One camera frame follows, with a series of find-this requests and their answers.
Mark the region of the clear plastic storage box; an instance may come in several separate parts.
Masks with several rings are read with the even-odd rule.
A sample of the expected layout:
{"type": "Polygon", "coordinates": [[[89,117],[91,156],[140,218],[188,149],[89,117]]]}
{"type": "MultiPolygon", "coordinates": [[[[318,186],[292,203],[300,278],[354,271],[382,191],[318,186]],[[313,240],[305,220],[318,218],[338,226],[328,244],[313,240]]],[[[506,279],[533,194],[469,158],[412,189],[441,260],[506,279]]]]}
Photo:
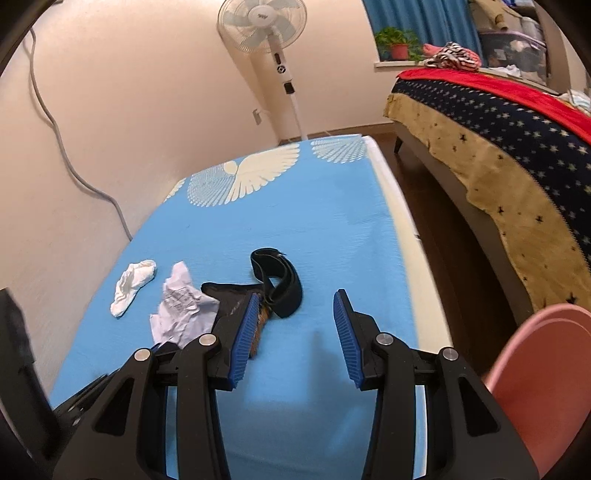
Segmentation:
{"type": "Polygon", "coordinates": [[[546,44],[514,31],[479,33],[486,64],[490,68],[518,68],[522,76],[545,84],[547,81],[546,44]]]}

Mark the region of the bed with starry blanket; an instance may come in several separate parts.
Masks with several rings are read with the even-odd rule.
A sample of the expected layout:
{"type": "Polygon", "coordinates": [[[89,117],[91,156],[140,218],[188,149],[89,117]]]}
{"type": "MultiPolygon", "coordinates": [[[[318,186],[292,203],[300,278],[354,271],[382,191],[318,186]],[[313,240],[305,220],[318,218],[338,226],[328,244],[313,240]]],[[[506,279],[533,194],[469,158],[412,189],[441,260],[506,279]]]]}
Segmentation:
{"type": "Polygon", "coordinates": [[[511,100],[397,78],[385,115],[495,224],[533,309],[590,306],[590,143],[511,100]]]}

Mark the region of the black folded pouch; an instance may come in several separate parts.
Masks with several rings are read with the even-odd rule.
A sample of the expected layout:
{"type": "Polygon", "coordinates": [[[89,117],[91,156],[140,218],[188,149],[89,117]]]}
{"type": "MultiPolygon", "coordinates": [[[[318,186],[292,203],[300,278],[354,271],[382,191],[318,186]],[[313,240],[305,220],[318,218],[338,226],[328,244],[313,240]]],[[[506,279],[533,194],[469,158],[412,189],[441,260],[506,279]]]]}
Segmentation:
{"type": "Polygon", "coordinates": [[[217,299],[219,302],[217,318],[229,315],[238,303],[244,299],[249,299],[250,295],[256,294],[259,297],[259,316],[257,316],[256,332],[254,332],[249,351],[249,358],[255,358],[259,351],[259,343],[264,326],[266,326],[266,322],[270,320],[271,316],[270,307],[263,300],[263,285],[235,285],[206,282],[201,285],[200,290],[203,294],[217,299]]]}

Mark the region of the blue window curtain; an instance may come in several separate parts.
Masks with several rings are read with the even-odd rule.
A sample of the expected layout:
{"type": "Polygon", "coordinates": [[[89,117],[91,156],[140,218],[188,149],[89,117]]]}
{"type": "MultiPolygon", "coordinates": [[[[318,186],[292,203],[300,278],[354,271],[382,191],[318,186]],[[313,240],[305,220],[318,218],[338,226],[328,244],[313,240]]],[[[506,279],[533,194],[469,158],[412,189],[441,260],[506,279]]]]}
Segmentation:
{"type": "Polygon", "coordinates": [[[421,44],[453,41],[483,55],[467,0],[366,0],[363,5],[375,34],[394,27],[413,31],[421,44]]]}

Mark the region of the white paper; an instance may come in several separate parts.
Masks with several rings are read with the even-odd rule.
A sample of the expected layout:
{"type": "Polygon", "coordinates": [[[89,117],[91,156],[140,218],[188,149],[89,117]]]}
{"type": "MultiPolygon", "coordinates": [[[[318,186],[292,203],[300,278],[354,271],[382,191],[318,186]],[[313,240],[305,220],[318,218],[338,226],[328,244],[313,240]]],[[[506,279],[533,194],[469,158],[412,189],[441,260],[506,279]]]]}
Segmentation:
{"type": "Polygon", "coordinates": [[[193,286],[186,265],[175,263],[162,286],[157,312],[149,317],[154,343],[184,348],[199,336],[211,333],[218,308],[217,299],[193,286]]]}

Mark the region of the zebra striped cloth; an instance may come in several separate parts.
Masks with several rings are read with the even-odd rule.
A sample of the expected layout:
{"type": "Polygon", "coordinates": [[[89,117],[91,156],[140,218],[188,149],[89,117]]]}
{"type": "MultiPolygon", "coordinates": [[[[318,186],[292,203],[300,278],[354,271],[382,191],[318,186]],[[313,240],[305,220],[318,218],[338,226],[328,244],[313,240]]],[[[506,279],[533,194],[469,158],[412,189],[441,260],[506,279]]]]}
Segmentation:
{"type": "Polygon", "coordinates": [[[480,56],[456,42],[448,42],[434,57],[425,58],[424,64],[431,68],[454,69],[476,72],[482,66],[480,56]]]}

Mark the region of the white standing fan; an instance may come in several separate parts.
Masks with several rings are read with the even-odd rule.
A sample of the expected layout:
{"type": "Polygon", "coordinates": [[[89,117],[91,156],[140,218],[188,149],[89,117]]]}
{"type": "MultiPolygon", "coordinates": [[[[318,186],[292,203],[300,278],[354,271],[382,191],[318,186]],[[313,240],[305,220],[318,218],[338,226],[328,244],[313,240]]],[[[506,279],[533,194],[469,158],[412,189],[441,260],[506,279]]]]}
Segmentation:
{"type": "Polygon", "coordinates": [[[300,0],[224,1],[216,19],[218,33],[224,41],[245,54],[270,53],[273,69],[290,99],[295,124],[301,139],[308,133],[301,123],[294,76],[291,75],[284,49],[297,41],[308,22],[308,9],[300,0]]]}

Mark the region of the pink cloth on sill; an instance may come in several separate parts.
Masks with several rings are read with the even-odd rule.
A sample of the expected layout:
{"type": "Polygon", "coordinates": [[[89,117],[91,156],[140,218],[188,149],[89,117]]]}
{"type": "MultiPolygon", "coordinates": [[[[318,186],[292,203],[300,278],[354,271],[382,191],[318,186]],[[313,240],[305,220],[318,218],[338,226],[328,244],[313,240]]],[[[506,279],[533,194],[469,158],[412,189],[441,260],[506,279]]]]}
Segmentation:
{"type": "Polygon", "coordinates": [[[443,49],[442,46],[432,45],[425,43],[422,47],[423,55],[425,58],[431,58],[437,55],[443,49]]]}

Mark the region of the white wall socket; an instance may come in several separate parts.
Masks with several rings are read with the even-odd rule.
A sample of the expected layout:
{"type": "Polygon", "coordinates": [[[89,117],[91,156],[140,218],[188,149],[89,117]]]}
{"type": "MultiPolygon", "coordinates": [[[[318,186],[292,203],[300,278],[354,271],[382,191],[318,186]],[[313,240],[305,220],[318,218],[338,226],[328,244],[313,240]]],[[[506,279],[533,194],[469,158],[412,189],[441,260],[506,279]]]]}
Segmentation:
{"type": "Polygon", "coordinates": [[[260,111],[259,109],[254,109],[252,111],[252,116],[254,121],[256,121],[256,125],[259,126],[260,124],[262,124],[262,116],[260,116],[260,111]]]}

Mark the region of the wooden bookshelf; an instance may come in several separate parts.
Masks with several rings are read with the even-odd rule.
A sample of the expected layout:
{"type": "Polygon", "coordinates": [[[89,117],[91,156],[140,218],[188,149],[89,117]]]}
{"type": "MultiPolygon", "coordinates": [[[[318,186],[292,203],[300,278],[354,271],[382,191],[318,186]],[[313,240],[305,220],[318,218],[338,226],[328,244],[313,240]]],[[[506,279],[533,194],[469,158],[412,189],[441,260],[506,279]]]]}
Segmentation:
{"type": "Polygon", "coordinates": [[[538,23],[547,47],[548,86],[560,93],[569,89],[585,91],[587,70],[562,30],[541,6],[534,1],[538,23]]]}

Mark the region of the blue bird-print mattress cover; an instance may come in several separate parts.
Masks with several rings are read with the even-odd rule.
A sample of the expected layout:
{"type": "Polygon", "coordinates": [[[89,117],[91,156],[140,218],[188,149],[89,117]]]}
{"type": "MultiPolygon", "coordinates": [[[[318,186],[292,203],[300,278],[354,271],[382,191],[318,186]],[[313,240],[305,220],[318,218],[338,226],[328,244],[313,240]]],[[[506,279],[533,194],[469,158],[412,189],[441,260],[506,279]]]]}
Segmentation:
{"type": "Polygon", "coordinates": [[[300,148],[293,168],[238,200],[197,204],[198,178],[163,202],[137,231],[92,298],[49,399],[58,405],[153,343],[149,317],[172,266],[195,285],[250,284],[252,251],[271,247],[294,264],[304,299],[263,329],[259,351],[235,390],[217,396],[235,479],[358,479],[367,457],[375,394],[356,389],[332,318],[345,290],[353,307],[417,345],[410,291],[394,221],[369,158],[345,164],[300,148]],[[153,280],[119,318],[116,282],[130,263],[156,262],[153,280]]]}

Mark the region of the potted green plant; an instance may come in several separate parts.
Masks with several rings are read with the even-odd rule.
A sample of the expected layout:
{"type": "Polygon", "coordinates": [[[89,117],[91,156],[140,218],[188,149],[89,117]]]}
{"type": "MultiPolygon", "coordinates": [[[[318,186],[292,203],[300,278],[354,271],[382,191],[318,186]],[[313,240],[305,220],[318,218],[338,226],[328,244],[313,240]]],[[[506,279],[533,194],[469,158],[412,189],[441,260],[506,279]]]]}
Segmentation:
{"type": "Polygon", "coordinates": [[[422,43],[413,30],[385,27],[375,34],[375,41],[383,59],[419,62],[423,58],[422,43]]]}

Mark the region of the beige jacket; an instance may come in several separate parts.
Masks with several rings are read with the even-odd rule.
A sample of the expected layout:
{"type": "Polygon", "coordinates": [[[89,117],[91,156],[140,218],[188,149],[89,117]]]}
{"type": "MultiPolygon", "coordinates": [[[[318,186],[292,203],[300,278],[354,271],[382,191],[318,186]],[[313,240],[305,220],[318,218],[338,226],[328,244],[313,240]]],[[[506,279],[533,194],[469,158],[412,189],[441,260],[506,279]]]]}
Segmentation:
{"type": "Polygon", "coordinates": [[[505,3],[497,0],[474,0],[473,4],[477,5],[488,18],[489,22],[498,29],[506,28],[506,21],[504,17],[505,3]]]}

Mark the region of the pink plastic trash bin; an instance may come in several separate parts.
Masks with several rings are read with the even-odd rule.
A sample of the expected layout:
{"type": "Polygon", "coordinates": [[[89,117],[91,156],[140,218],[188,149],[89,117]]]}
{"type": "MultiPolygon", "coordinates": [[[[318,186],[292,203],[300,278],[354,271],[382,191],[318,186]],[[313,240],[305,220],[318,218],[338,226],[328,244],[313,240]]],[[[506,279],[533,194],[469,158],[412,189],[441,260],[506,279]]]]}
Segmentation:
{"type": "Polygon", "coordinates": [[[538,311],[511,337],[485,384],[539,474],[549,473],[590,414],[590,312],[568,303],[538,311]]]}

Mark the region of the white sock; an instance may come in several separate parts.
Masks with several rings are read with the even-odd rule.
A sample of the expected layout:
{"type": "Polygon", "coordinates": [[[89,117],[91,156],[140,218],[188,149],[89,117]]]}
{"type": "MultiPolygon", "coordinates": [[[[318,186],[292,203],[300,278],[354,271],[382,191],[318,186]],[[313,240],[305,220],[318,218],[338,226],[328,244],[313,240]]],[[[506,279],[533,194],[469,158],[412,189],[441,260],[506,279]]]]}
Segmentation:
{"type": "Polygon", "coordinates": [[[130,263],[116,282],[110,314],[121,317],[133,302],[138,291],[151,282],[156,274],[156,262],[151,259],[130,263]]]}

